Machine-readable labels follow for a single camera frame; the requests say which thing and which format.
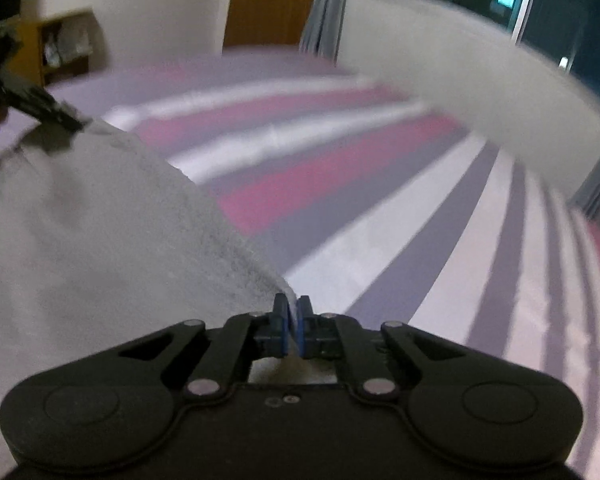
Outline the grey fleece pants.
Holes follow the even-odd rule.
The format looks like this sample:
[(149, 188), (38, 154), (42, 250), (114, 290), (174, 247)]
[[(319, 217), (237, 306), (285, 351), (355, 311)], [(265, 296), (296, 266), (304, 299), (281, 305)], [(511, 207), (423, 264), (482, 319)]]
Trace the grey fleece pants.
[[(0, 154), (0, 403), (21, 379), (288, 284), (131, 133), (38, 127)], [(0, 475), (12, 456), (0, 431)]]

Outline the wooden shelf unit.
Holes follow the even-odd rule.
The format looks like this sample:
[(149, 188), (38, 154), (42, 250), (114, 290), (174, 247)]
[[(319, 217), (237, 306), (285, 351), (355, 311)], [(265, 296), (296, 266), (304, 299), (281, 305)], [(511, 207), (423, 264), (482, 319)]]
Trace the wooden shelf unit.
[(12, 32), (19, 46), (7, 69), (46, 87), (90, 71), (99, 24), (93, 10), (83, 8), (46, 18), (10, 18), (0, 23), (0, 32)]

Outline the striped pink purple bedsheet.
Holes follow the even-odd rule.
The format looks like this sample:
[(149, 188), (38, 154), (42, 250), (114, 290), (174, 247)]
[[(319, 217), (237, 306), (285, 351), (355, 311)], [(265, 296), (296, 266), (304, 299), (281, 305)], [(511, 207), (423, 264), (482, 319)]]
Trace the striped pink purple bedsheet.
[[(318, 312), (400, 320), (563, 380), (584, 408), (569, 463), (600, 479), (600, 228), (514, 156), (432, 104), (289, 50), (53, 95), (181, 171)], [(12, 113), (0, 154), (35, 128)]]

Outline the brown wooden door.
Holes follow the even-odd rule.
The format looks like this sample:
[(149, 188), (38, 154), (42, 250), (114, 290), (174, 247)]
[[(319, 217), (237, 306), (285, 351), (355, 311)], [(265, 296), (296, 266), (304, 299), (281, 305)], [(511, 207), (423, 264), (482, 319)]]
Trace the brown wooden door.
[(313, 1), (230, 0), (222, 47), (297, 47)]

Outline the grey left curtain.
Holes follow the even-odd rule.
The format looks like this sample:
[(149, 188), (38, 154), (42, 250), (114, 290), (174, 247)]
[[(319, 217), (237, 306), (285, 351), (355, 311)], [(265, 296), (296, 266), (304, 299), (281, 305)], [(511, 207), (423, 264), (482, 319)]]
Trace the grey left curtain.
[(313, 0), (299, 49), (335, 62), (347, 0)]

